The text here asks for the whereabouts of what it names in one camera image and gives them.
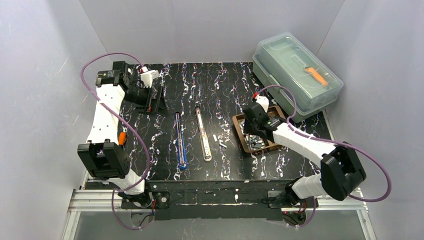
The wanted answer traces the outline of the brown wooden tray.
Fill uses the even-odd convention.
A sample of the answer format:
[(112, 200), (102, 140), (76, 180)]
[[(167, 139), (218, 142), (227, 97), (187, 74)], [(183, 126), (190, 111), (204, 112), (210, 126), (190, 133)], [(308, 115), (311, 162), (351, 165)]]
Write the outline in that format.
[(247, 154), (274, 151), (283, 146), (274, 142), (273, 132), (286, 121), (282, 109), (273, 105), (264, 110), (258, 103), (252, 103), (241, 114), (232, 117), (235, 134), (241, 148)]

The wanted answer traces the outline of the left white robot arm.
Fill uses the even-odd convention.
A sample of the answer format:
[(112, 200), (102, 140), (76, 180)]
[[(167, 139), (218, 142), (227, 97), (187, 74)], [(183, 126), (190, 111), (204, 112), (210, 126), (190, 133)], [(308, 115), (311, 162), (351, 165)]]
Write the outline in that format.
[(77, 154), (89, 175), (118, 186), (126, 195), (140, 195), (145, 191), (145, 180), (131, 169), (129, 155), (120, 144), (117, 117), (124, 101), (137, 105), (142, 114), (168, 114), (161, 86), (153, 90), (157, 70), (113, 62), (112, 69), (96, 75), (96, 103), (92, 127), (87, 140), (77, 147)]

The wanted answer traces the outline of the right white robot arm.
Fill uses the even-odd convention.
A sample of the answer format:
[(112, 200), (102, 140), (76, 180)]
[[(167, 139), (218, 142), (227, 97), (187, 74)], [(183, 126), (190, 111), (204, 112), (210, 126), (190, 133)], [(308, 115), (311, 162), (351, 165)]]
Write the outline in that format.
[(336, 144), (315, 140), (314, 135), (288, 124), (276, 115), (270, 117), (259, 103), (243, 110), (244, 130), (250, 134), (287, 147), (312, 161), (320, 173), (298, 177), (287, 183), (284, 191), (273, 199), (295, 205), (303, 199), (330, 196), (343, 201), (367, 178), (366, 172), (354, 149), (346, 143)]

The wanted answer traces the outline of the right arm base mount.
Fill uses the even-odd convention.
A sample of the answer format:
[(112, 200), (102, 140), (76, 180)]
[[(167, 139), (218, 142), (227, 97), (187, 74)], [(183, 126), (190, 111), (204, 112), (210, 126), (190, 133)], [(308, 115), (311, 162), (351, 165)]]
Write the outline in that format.
[(282, 210), (285, 224), (296, 229), (308, 224), (319, 206), (315, 197), (298, 199), (285, 190), (270, 190), (260, 202), (270, 209)]

